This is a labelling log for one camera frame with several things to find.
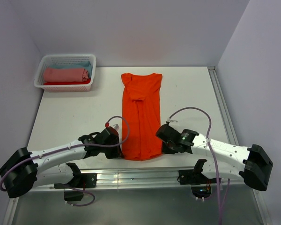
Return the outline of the orange t-shirt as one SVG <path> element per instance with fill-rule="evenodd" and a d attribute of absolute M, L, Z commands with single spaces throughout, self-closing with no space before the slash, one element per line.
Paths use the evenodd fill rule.
<path fill-rule="evenodd" d="M 162 154 L 162 141 L 156 137 L 161 126 L 160 88 L 161 74 L 121 75 L 124 85 L 122 95 L 122 144 L 124 159 L 143 161 Z"/>

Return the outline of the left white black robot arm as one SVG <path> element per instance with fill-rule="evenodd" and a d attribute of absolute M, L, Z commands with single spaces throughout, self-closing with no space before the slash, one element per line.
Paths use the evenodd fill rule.
<path fill-rule="evenodd" d="M 0 190 L 10 198 L 20 197 L 32 188 L 62 184 L 77 187 L 82 175 L 73 163 L 100 153 L 108 159 L 121 158 L 118 128 L 106 127 L 102 132 L 83 135 L 71 143 L 41 151 L 20 148 L 0 168 Z"/>

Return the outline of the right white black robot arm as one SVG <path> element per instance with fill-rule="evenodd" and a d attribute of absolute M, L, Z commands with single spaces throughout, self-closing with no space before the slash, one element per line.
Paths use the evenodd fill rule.
<path fill-rule="evenodd" d="M 217 179 L 242 180 L 247 186 L 266 191 L 273 162 L 264 149 L 237 146 L 189 129 L 178 132 L 168 124 L 162 125 L 156 136 L 162 140 L 164 154 L 189 153 L 199 156 L 191 169 L 179 171 L 182 185 L 215 184 Z"/>

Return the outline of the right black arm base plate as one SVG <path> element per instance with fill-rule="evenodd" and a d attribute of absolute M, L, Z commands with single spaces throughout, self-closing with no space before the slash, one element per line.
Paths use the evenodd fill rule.
<path fill-rule="evenodd" d="M 193 169 L 179 170 L 178 183 L 180 185 L 201 185 L 201 184 L 215 184 L 216 178 L 207 178 L 202 173 L 196 173 Z"/>

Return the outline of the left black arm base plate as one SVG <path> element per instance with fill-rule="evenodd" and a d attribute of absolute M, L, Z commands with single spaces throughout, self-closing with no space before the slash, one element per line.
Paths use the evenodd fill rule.
<path fill-rule="evenodd" d="M 71 188 L 95 188 L 96 187 L 97 174 L 96 173 L 82 173 L 78 175 L 70 175 L 63 178 L 61 181 L 54 183 L 54 189 L 62 189 L 67 187 Z"/>

